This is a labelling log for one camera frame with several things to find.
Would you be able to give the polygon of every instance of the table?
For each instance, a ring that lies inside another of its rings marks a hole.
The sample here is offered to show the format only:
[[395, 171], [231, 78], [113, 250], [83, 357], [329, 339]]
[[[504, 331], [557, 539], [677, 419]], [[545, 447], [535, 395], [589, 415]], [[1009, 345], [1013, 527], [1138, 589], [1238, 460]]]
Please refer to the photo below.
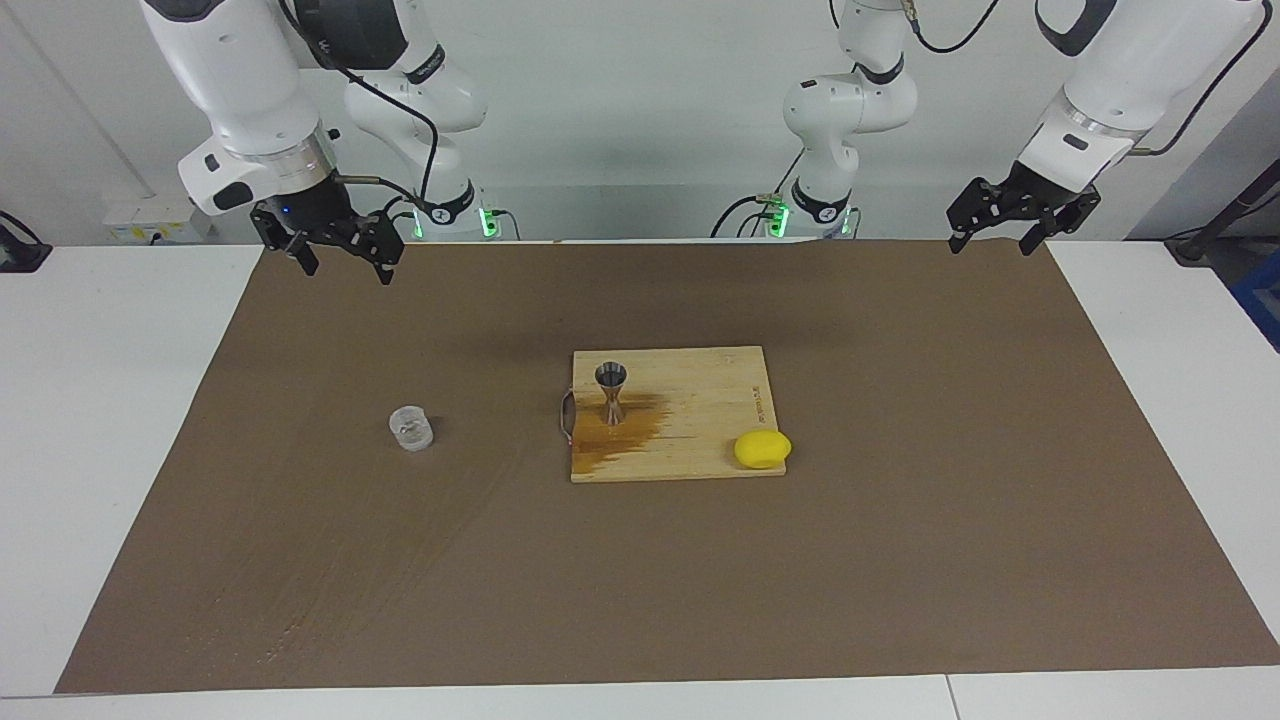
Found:
[[[1212, 273], [1178, 268], [1162, 247], [1061, 242], [1051, 251], [1272, 634], [1280, 633], [1272, 532], [1280, 486], [1268, 482], [1280, 468], [1270, 430], [1280, 420], [1280, 357]], [[0, 427], [29, 428], [0, 439], [8, 548], [0, 696], [51, 691], [259, 252], [61, 250], [40, 274], [0, 283], [0, 337], [18, 368], [0, 378]], [[45, 520], [55, 511], [56, 520]], [[489, 717], [520, 708], [552, 717], [626, 708], [636, 716], [1244, 719], [1276, 706], [1280, 667], [37, 698], [0, 701], [0, 717], [159, 717], [177, 708], [196, 717], [230, 708], [264, 717], [371, 708], [392, 717], [429, 710]]]

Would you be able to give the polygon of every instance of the metal handle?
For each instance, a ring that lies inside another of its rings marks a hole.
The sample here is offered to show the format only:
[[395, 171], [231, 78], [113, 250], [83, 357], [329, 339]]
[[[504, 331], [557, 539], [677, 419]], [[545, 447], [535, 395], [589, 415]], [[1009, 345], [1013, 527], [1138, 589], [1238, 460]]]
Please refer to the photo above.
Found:
[[573, 401], [573, 391], [570, 389], [561, 400], [561, 433], [564, 434], [564, 439], [568, 441], [570, 447], [573, 447], [573, 425], [576, 424], [577, 404]]

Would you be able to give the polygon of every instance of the white robotic arm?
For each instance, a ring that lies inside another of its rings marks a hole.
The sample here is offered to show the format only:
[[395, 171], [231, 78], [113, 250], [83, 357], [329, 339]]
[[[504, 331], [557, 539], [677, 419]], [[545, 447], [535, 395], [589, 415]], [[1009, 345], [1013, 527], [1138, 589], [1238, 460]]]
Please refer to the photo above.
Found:
[[[276, 23], [289, 17], [316, 60], [367, 70], [365, 85], [417, 111], [406, 113], [366, 87], [346, 95], [356, 123], [390, 145], [410, 165], [416, 209], [439, 232], [484, 231], [476, 190], [460, 154], [438, 133], [477, 127], [486, 100], [447, 61], [419, 0], [138, 0], [187, 95], [209, 115], [214, 136], [184, 158], [179, 174], [209, 214], [252, 204], [262, 242], [284, 250], [308, 273], [311, 243], [334, 245], [370, 261], [389, 283], [403, 242], [387, 210], [360, 215], [338, 174], [329, 133], [301, 88], [298, 64]], [[433, 122], [424, 119], [435, 118]], [[428, 184], [428, 176], [436, 182]]]
[[792, 222], [819, 234], [844, 220], [859, 165], [854, 136], [902, 127], [918, 101], [904, 70], [909, 26], [900, 0], [847, 0], [840, 28], [854, 70], [806, 79], [786, 97], [787, 127], [804, 142]]
[[[914, 3], [906, 3], [914, 22]], [[1075, 232], [1093, 182], [1128, 156], [1170, 102], [1238, 42], [1261, 0], [1037, 0], [1044, 37], [1075, 72], [1002, 183], [974, 179], [947, 211], [951, 249], [1006, 220], [1033, 220], [1023, 254]]]
[[[430, 118], [421, 119], [349, 85], [347, 113], [403, 160], [406, 186], [425, 191], [431, 234], [480, 231], [476, 188], [448, 133], [480, 127], [489, 100], [477, 83], [448, 59], [421, 0], [292, 0], [301, 29], [324, 50], [321, 67], [340, 63], [364, 79]], [[430, 184], [422, 187], [430, 168]]]

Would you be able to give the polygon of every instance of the yellow lemon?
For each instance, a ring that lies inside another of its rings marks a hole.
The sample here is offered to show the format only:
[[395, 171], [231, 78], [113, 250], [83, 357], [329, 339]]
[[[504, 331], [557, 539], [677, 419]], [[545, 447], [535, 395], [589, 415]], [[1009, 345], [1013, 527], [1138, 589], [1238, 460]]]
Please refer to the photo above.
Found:
[[751, 470], [777, 468], [790, 455], [791, 441], [778, 430], [751, 430], [733, 443], [733, 456]]

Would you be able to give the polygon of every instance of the black cable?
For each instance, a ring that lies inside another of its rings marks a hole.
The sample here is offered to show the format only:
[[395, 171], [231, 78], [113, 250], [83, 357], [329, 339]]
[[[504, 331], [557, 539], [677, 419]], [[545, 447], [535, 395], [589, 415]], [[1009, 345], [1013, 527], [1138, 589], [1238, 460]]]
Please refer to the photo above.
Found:
[[1000, 5], [1000, 0], [991, 0], [991, 5], [987, 6], [987, 12], [983, 13], [982, 18], [978, 19], [978, 24], [973, 26], [973, 29], [969, 31], [969, 35], [964, 36], [964, 40], [956, 42], [951, 47], [937, 47], [932, 45], [928, 40], [924, 40], [924, 32], [920, 29], [919, 18], [909, 17], [908, 19], [910, 20], [911, 24], [911, 32], [915, 35], [915, 38], [920, 41], [920, 45], [923, 45], [925, 50], [928, 50], [929, 53], [937, 53], [938, 55], [946, 55], [948, 53], [955, 53], [956, 50], [960, 50], [965, 45], [969, 45], [969, 41], [973, 40], [978, 35], [978, 31], [982, 29], [982, 26], [987, 24], [987, 19], [989, 19], [991, 14], [996, 12], [997, 5]]
[[[737, 234], [733, 236], [733, 237], [742, 237], [742, 233], [746, 232], [746, 223], [750, 223], [751, 220], [755, 220], [755, 227], [759, 228], [760, 227], [760, 220], [767, 220], [767, 219], [769, 219], [772, 217], [773, 217], [772, 213], [756, 213], [755, 215], [748, 217], [745, 220], [742, 220], [742, 224], [739, 225]], [[756, 233], [756, 231], [751, 231], [751, 236], [750, 237], [755, 237], [755, 233]]]
[[716, 237], [716, 236], [719, 234], [719, 229], [724, 225], [724, 222], [728, 220], [728, 217], [733, 214], [733, 210], [737, 210], [742, 205], [750, 205], [751, 202], [759, 202], [759, 200], [756, 199], [756, 196], [748, 195], [746, 197], [744, 197], [744, 199], [733, 202], [732, 205], [730, 205], [728, 210], [724, 210], [724, 214], [721, 215], [721, 219], [716, 220], [716, 227], [712, 228], [712, 234], [709, 237]]
[[23, 233], [26, 233], [27, 237], [29, 237], [31, 240], [33, 240], [37, 246], [44, 247], [44, 246], [49, 245], [47, 242], [40, 240], [40, 236], [37, 236], [35, 232], [32, 232], [32, 229], [28, 228], [26, 223], [23, 223], [18, 218], [14, 218], [9, 213], [5, 213], [4, 210], [0, 210], [0, 218], [4, 218], [5, 220], [9, 220], [9, 224], [12, 224], [13, 227], [20, 229]]
[[516, 242], [524, 242], [524, 237], [520, 236], [520, 220], [516, 219], [516, 214], [511, 210], [494, 210], [494, 217], [506, 215], [511, 218], [511, 224], [516, 228]]
[[394, 182], [392, 182], [392, 181], [389, 181], [389, 179], [387, 179], [384, 177], [379, 177], [379, 176], [335, 176], [334, 179], [339, 184], [376, 184], [376, 186], [387, 187], [387, 188], [390, 188], [390, 190], [394, 190], [396, 192], [398, 192], [399, 197], [393, 197], [390, 200], [390, 202], [388, 202], [383, 208], [383, 210], [381, 210], [383, 215], [389, 215], [390, 211], [392, 211], [392, 208], [394, 208], [399, 202], [408, 202], [408, 204], [413, 205], [415, 208], [417, 208], [419, 210], [421, 210], [424, 213], [430, 213], [431, 211], [431, 209], [430, 209], [429, 204], [426, 202], [426, 200], [421, 200], [421, 199], [413, 197], [413, 193], [410, 190], [404, 188], [404, 186], [397, 184], [397, 183], [394, 183]]
[[850, 213], [858, 213], [858, 224], [854, 225], [854, 236], [850, 240], [858, 240], [858, 231], [863, 229], [863, 209], [854, 208]]
[[381, 90], [378, 90], [376, 87], [366, 82], [365, 78], [351, 72], [349, 68], [335, 60], [333, 55], [325, 53], [324, 47], [321, 47], [320, 44], [315, 41], [315, 38], [312, 38], [310, 35], [306, 33], [306, 31], [302, 29], [302, 26], [298, 23], [298, 19], [294, 18], [293, 12], [289, 10], [287, 0], [279, 0], [279, 5], [280, 5], [280, 12], [284, 13], [284, 19], [288, 20], [289, 23], [289, 27], [293, 28], [293, 32], [298, 33], [298, 37], [301, 37], [302, 41], [307, 44], [307, 47], [310, 47], [312, 53], [325, 58], [329, 61], [329, 64], [333, 65], [333, 69], [342, 73], [343, 77], [346, 77], [351, 82], [367, 90], [374, 96], [385, 100], [393, 106], [399, 108], [401, 110], [408, 113], [410, 115], [417, 118], [419, 120], [422, 120], [426, 124], [426, 127], [431, 129], [431, 152], [426, 158], [426, 168], [422, 170], [422, 188], [417, 193], [417, 197], [420, 200], [426, 201], [426, 186], [431, 181], [431, 165], [435, 164], [435, 152], [440, 149], [440, 128], [435, 127], [435, 123], [431, 120], [431, 118], [428, 118], [426, 115], [419, 113], [413, 108], [410, 108], [408, 105], [401, 102], [399, 100], [396, 100], [390, 95], [387, 95]]
[[1262, 37], [1262, 33], [1267, 31], [1267, 26], [1271, 24], [1271, 17], [1274, 14], [1275, 9], [1271, 6], [1271, 0], [1262, 0], [1262, 24], [1260, 24], [1258, 29], [1256, 29], [1253, 35], [1249, 36], [1249, 40], [1231, 58], [1231, 60], [1226, 64], [1226, 67], [1224, 67], [1222, 70], [1217, 73], [1217, 77], [1213, 78], [1213, 82], [1208, 83], [1208, 87], [1204, 90], [1204, 95], [1201, 95], [1199, 101], [1196, 102], [1194, 108], [1192, 108], [1190, 114], [1187, 115], [1185, 120], [1183, 120], [1181, 127], [1179, 127], [1178, 132], [1174, 133], [1172, 140], [1170, 140], [1167, 143], [1165, 143], [1164, 147], [1158, 150], [1152, 150], [1151, 147], [1134, 147], [1133, 150], [1129, 151], [1129, 155], [1134, 158], [1158, 158], [1160, 155], [1164, 155], [1165, 152], [1172, 150], [1174, 146], [1178, 145], [1178, 141], [1183, 138], [1183, 135], [1187, 132], [1187, 128], [1192, 127], [1192, 122], [1196, 120], [1196, 115], [1198, 115], [1204, 104], [1208, 102], [1210, 96], [1213, 95], [1213, 91], [1217, 90], [1217, 86], [1221, 85], [1224, 79], [1226, 79], [1226, 76], [1231, 74], [1231, 70], [1235, 69], [1235, 65], [1245, 55], [1248, 55], [1249, 50], [1254, 45], [1257, 45], [1258, 38]]
[[[1248, 211], [1245, 211], [1245, 213], [1242, 213], [1242, 214], [1240, 214], [1240, 217], [1235, 219], [1235, 222], [1240, 222], [1240, 220], [1243, 220], [1244, 218], [1248, 218], [1249, 215], [1253, 215], [1253, 214], [1257, 214], [1257, 213], [1261, 213], [1261, 211], [1262, 211], [1262, 210], [1263, 210], [1263, 209], [1265, 209], [1265, 208], [1266, 208], [1267, 205], [1271, 205], [1271, 204], [1272, 204], [1272, 202], [1275, 202], [1276, 200], [1280, 200], [1280, 192], [1277, 192], [1277, 193], [1272, 195], [1272, 196], [1271, 196], [1271, 197], [1268, 197], [1268, 199], [1267, 199], [1266, 201], [1263, 201], [1263, 202], [1260, 202], [1260, 204], [1254, 205], [1253, 208], [1249, 208], [1249, 209], [1248, 209]], [[1207, 228], [1207, 227], [1208, 227], [1208, 225], [1201, 225], [1201, 227], [1198, 227], [1198, 228], [1192, 228], [1192, 229], [1187, 229], [1187, 231], [1183, 231], [1183, 232], [1175, 232], [1174, 234], [1171, 234], [1171, 236], [1166, 237], [1165, 240], [1179, 240], [1179, 238], [1180, 238], [1180, 237], [1183, 237], [1184, 234], [1194, 234], [1194, 233], [1198, 233], [1199, 231], [1202, 231], [1202, 229], [1204, 229], [1204, 228]]]
[[[787, 184], [787, 178], [790, 178], [791, 173], [795, 172], [796, 165], [800, 164], [801, 158], [804, 158], [804, 147], [800, 149], [800, 152], [796, 152], [796, 159], [791, 160], [791, 167], [787, 168], [787, 172], [782, 174], [782, 179], [778, 181], [778, 187], [773, 188], [773, 195], [778, 195], [780, 192], [782, 192], [782, 186]], [[755, 237], [755, 233], [758, 232], [760, 232], [760, 219], [756, 219], [755, 227], [751, 228], [751, 237]]]
[[390, 215], [392, 210], [401, 202], [408, 202], [404, 197], [392, 197], [390, 202], [383, 206], [383, 214]]

